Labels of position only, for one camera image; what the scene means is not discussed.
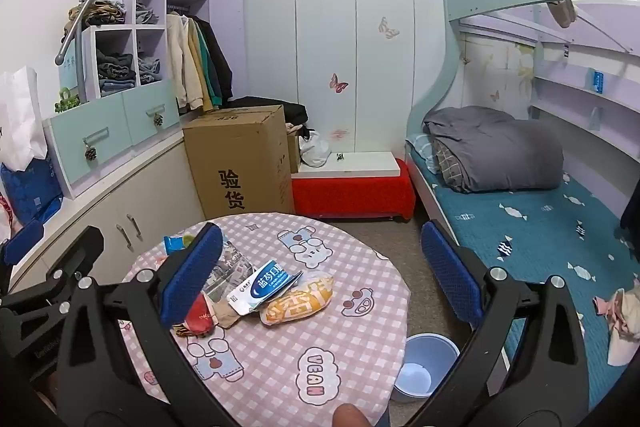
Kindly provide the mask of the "cream curved cupboard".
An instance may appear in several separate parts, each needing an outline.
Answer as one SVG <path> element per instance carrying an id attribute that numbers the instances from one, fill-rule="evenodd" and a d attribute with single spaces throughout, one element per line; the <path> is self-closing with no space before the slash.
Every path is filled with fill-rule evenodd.
<path id="1" fill-rule="evenodd" d="M 11 291 L 42 282 L 67 247 L 89 225 L 104 237 L 91 275 L 118 282 L 134 260 L 204 220 L 180 133 L 125 162 L 74 199 L 44 225 L 44 235 L 15 267 Z"/>

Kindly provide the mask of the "large brown cardboard box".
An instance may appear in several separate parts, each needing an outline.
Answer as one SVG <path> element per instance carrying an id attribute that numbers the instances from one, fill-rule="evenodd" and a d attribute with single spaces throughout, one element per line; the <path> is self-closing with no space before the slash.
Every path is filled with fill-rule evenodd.
<path id="1" fill-rule="evenodd" d="M 295 211 L 282 106 L 217 110 L 182 132 L 207 219 Z"/>

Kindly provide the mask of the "blue shopping bag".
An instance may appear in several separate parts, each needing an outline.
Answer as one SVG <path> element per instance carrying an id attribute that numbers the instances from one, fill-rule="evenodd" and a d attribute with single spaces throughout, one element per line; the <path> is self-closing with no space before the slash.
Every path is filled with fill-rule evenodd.
<path id="1" fill-rule="evenodd" d="M 34 158 L 24 171 L 2 164 L 1 181 L 21 225 L 32 221 L 44 225 L 61 209 L 63 192 L 49 157 Z"/>

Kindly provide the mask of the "hanging clothes row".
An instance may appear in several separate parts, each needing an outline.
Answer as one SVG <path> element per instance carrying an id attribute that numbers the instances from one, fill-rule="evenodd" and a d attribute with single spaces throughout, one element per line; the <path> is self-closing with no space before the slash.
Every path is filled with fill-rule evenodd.
<path id="1" fill-rule="evenodd" d="M 166 16 L 168 63 L 180 110 L 210 112 L 232 98 L 232 70 L 209 22 Z"/>

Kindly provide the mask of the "red snack wrapper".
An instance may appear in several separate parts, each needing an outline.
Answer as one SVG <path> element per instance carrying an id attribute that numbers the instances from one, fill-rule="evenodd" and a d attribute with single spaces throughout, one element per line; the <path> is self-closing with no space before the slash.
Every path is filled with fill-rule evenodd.
<path id="1" fill-rule="evenodd" d="M 178 337 L 206 337 L 218 325 L 217 317 L 209 308 L 207 297 L 201 293 L 194 300 L 182 323 L 172 326 Z"/>

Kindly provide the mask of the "green plush leaf toy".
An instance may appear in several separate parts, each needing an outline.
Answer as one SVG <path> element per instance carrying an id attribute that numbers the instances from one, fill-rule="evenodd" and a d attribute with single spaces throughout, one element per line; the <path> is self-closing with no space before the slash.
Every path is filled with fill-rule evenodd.
<path id="1" fill-rule="evenodd" d="M 195 236 L 192 234 L 184 234 L 182 236 L 182 247 L 188 248 L 195 241 Z"/>

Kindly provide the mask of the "teal drawer cabinet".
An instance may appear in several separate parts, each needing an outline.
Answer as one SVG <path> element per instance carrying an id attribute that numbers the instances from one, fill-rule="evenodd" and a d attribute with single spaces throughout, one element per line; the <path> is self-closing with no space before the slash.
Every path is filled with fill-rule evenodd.
<path id="1" fill-rule="evenodd" d="M 74 199 L 180 130 L 168 80 L 79 105 L 43 124 L 63 195 Z"/>

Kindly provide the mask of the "blue tiger snack bag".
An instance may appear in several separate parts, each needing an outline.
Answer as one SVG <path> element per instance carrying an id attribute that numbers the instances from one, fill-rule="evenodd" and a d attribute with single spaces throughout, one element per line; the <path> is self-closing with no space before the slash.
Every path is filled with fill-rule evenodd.
<path id="1" fill-rule="evenodd" d="M 184 243 L 184 238 L 182 236 L 165 236 L 164 248 L 166 255 L 170 256 L 178 253 L 178 251 L 186 249 L 186 243 Z"/>

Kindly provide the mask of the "blue white medicine box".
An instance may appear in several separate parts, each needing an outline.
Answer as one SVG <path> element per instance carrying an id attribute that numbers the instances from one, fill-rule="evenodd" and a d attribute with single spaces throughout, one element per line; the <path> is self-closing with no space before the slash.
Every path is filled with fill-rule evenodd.
<path id="1" fill-rule="evenodd" d="M 227 303 L 236 314 L 245 317 L 287 291 L 302 275 L 302 271 L 288 273 L 277 261 L 270 260 L 230 291 Z"/>

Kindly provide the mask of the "white plastic bag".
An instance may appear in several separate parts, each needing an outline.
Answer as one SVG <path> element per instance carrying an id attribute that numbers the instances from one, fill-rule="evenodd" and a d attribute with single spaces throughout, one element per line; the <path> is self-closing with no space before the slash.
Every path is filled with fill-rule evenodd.
<path id="1" fill-rule="evenodd" d="M 326 165 L 331 155 L 331 147 L 317 131 L 310 130 L 307 136 L 299 135 L 298 144 L 303 164 L 311 168 Z"/>

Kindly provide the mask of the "teal candy-print bed mattress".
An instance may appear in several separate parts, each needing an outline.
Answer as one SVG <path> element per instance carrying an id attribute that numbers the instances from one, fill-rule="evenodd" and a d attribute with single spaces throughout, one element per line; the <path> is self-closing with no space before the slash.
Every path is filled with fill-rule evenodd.
<path id="1" fill-rule="evenodd" d="M 503 265 L 521 281 L 542 283 L 551 275 L 566 280 L 585 331 L 589 402 L 597 405 L 624 370 L 608 364 L 608 324 L 593 300 L 633 288 L 639 278 L 639 262 L 618 231 L 618 218 L 568 174 L 551 191 L 452 191 L 428 169 L 418 142 L 412 139 L 406 150 L 437 202 L 430 215 L 449 225 L 461 246 L 486 267 Z"/>

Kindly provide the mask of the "pink checkered round tablecloth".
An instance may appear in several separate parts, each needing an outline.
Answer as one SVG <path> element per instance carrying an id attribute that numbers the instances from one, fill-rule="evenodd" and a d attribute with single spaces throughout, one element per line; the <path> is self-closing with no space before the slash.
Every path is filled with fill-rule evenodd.
<path id="1" fill-rule="evenodd" d="M 404 361 L 410 291 L 390 259 L 346 232 L 284 213 L 216 219 L 227 251 L 298 285 L 230 327 L 177 340 L 242 426 L 329 426 L 350 403 L 378 425 Z"/>

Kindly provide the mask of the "beige paper cup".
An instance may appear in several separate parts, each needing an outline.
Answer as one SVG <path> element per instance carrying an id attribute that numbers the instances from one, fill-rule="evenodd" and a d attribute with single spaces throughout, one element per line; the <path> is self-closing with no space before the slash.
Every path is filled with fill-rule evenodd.
<path id="1" fill-rule="evenodd" d="M 223 329 L 231 329 L 231 327 L 240 321 L 241 315 L 235 312 L 226 299 L 214 301 L 212 304 L 217 322 Z"/>

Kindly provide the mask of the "orange yellow snack bag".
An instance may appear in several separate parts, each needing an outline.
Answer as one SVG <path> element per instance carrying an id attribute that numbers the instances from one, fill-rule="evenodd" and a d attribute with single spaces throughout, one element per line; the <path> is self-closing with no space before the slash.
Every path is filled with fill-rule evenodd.
<path id="1" fill-rule="evenodd" d="M 334 277 L 323 271 L 305 272 L 285 293 L 267 303 L 259 318 L 265 326 L 276 326 L 312 317 L 329 306 Z"/>

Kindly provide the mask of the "printed magazine paper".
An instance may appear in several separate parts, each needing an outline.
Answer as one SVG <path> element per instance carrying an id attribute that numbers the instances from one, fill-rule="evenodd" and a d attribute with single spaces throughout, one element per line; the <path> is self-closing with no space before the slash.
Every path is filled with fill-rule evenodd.
<path id="1" fill-rule="evenodd" d="M 213 303 L 219 303 L 254 272 L 253 263 L 240 253 L 227 236 L 223 235 L 221 255 L 207 277 L 203 293 Z"/>

